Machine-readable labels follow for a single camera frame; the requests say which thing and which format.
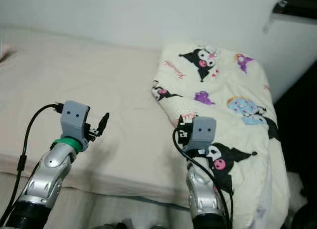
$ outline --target white wall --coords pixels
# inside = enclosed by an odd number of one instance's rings
[[[159,48],[206,41],[249,53],[276,100],[317,57],[317,22],[271,16],[277,0],[0,0],[0,23]]]

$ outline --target cable connector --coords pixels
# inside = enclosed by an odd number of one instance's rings
[[[61,114],[63,112],[64,104],[56,102],[54,104],[54,109],[57,113]]]
[[[99,132],[99,136],[101,136],[107,126],[107,122],[108,122],[108,119],[109,119],[109,116],[110,114],[107,113],[103,116],[103,118],[100,120],[99,124],[98,124],[98,128],[97,128],[97,131]]]

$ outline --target cartoon character print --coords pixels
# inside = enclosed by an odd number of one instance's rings
[[[246,57],[245,55],[243,55],[241,53],[237,53],[235,55],[234,59],[237,61],[238,65],[240,66],[240,69],[245,74],[247,74],[247,63],[254,60],[253,58]]]
[[[203,104],[207,105],[213,105],[215,104],[214,102],[211,102],[211,100],[208,98],[209,94],[205,91],[201,91],[195,94],[194,100],[197,100]]]
[[[250,156],[256,156],[258,153],[254,151],[249,154],[237,148],[230,149],[221,143],[213,143],[204,153],[195,149],[191,150],[190,154],[192,157],[206,158],[220,189],[233,195],[232,177],[229,173],[235,164],[234,162],[238,163],[248,159]]]
[[[267,84],[263,85],[263,89],[270,91],[269,85],[267,85]]]
[[[158,87],[157,86],[158,83],[159,83],[158,81],[154,81],[153,82],[153,87],[152,87],[152,95],[154,96],[154,98],[157,101],[160,101],[163,98],[170,98],[170,97],[173,97],[173,96],[182,97],[181,95],[178,95],[178,94],[171,94],[171,93],[169,93],[168,90],[166,90],[166,89],[164,89],[162,87]]]
[[[215,66],[216,52],[207,51],[205,48],[197,48],[193,52],[180,54],[179,56],[186,58],[198,68],[201,82],[210,73],[210,69]]]
[[[279,140],[276,123],[270,118],[264,117],[266,109],[255,105],[255,103],[241,96],[234,96],[227,101],[229,109],[235,113],[242,114],[242,120],[246,125],[267,124],[269,139]]]

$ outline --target blue cartoon character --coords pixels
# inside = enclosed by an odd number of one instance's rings
[[[266,124],[268,125],[268,137],[276,138],[278,137],[278,130],[276,123],[263,115],[266,113],[266,109],[255,105],[255,103],[242,96],[234,96],[227,101],[227,106],[229,109],[237,114],[242,114],[242,120],[246,125],[257,125]]]

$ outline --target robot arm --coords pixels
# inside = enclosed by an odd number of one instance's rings
[[[109,113],[91,129],[86,123],[90,107],[67,101],[58,104],[61,113],[62,135],[54,141],[51,150],[43,155],[34,174],[18,197],[5,229],[42,229],[56,202],[62,182],[79,152],[88,148],[89,141],[103,133]]]
[[[209,169],[208,161],[202,157],[214,140],[215,127],[215,119],[205,117],[195,117],[193,123],[184,123],[180,117],[177,126],[178,143],[184,146],[182,150],[206,169]],[[191,162],[188,162],[187,169],[186,183],[194,229],[226,229],[213,181]]]

